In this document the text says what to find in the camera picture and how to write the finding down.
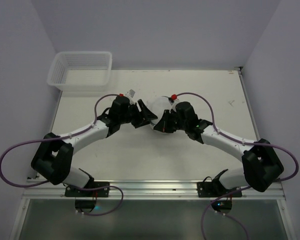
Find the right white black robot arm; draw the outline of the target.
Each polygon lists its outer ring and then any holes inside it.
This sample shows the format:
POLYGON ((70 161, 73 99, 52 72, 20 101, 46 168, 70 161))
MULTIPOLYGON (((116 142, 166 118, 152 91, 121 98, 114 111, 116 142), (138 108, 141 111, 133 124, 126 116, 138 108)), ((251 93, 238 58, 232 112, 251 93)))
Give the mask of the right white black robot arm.
POLYGON ((222 170, 205 183, 203 189, 207 192, 221 196, 245 186, 264 192, 284 171, 279 157, 267 140, 260 139, 250 145, 235 135, 226 138, 214 129, 212 122, 198 118, 187 101, 170 101, 161 96, 149 103, 148 107, 157 117, 150 122, 153 130, 166 134, 184 131, 191 140, 215 147, 242 163, 237 169, 222 170))

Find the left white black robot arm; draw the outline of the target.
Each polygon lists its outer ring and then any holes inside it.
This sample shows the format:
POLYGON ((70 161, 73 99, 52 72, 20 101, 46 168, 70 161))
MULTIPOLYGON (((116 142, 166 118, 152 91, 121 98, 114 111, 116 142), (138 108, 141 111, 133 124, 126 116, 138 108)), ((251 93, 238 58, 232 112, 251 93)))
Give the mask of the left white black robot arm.
POLYGON ((111 107, 88 125, 62 135, 52 132, 45 135, 31 161, 31 167, 53 185, 85 188, 94 179, 84 170, 72 167, 72 158, 77 152, 110 137, 123 124, 140 128, 157 118, 142 100, 133 103, 127 96, 117 95, 111 107))

